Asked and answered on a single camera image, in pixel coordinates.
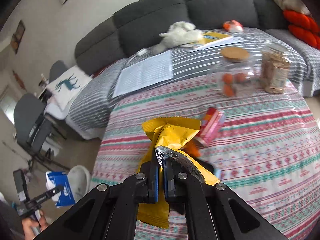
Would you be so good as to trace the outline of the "person left hand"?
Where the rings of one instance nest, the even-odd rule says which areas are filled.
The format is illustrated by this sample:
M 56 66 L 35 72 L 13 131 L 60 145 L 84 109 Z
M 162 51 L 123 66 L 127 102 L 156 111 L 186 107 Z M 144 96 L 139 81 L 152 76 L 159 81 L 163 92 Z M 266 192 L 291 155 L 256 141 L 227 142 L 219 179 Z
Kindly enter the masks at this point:
M 25 240 L 33 240 L 36 237 L 35 233 L 33 232 L 33 228 L 40 228 L 40 231 L 43 231 L 49 226 L 46 217 L 44 216 L 44 212 L 42 210 L 39 210 L 39 212 L 40 218 L 38 222 L 29 217 L 22 220 L 22 228 Z

